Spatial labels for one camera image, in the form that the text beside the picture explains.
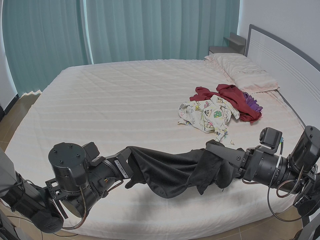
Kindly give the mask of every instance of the curtain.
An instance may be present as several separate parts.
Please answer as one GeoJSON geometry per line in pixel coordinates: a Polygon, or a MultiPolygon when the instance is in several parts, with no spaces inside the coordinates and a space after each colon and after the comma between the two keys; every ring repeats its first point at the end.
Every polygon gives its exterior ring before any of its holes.
{"type": "Polygon", "coordinates": [[[237,32],[240,0],[4,0],[3,38],[21,95],[90,63],[202,59],[237,32]]]}

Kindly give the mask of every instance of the nightstand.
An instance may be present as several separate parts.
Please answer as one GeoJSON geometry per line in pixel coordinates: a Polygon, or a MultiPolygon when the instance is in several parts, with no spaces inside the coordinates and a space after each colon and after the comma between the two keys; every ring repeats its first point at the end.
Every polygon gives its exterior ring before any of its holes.
{"type": "Polygon", "coordinates": [[[230,32],[229,37],[224,37],[229,46],[210,46],[209,55],[216,53],[236,53],[245,54],[246,39],[230,32]]]}

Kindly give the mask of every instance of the barcode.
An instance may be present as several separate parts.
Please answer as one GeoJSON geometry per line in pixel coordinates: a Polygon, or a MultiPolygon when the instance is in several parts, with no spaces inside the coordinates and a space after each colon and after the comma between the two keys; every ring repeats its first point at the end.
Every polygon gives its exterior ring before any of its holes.
{"type": "Polygon", "coordinates": [[[128,174],[126,173],[126,171],[123,169],[121,163],[119,162],[119,160],[114,160],[115,164],[118,166],[119,170],[121,171],[123,177],[125,178],[129,178],[128,174]]]}

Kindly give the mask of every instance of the pillow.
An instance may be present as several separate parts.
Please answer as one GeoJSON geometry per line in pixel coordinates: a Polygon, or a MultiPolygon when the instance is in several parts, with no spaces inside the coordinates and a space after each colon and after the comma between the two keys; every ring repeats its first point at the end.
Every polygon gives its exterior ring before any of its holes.
{"type": "Polygon", "coordinates": [[[278,88],[278,82],[267,71],[242,54],[214,53],[205,58],[222,68],[243,92],[253,94],[278,88]]]}

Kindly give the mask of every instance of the cartoon print shirt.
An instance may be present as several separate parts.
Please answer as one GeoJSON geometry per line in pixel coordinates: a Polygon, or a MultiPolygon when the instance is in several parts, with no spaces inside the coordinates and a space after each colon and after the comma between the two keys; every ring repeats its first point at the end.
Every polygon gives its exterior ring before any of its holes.
{"type": "Polygon", "coordinates": [[[240,117],[239,111],[230,102],[216,95],[208,100],[184,102],[178,113],[181,117],[178,124],[193,126],[206,134],[214,132],[215,140],[219,142],[227,138],[226,123],[230,121],[231,114],[236,119],[240,117]]]}

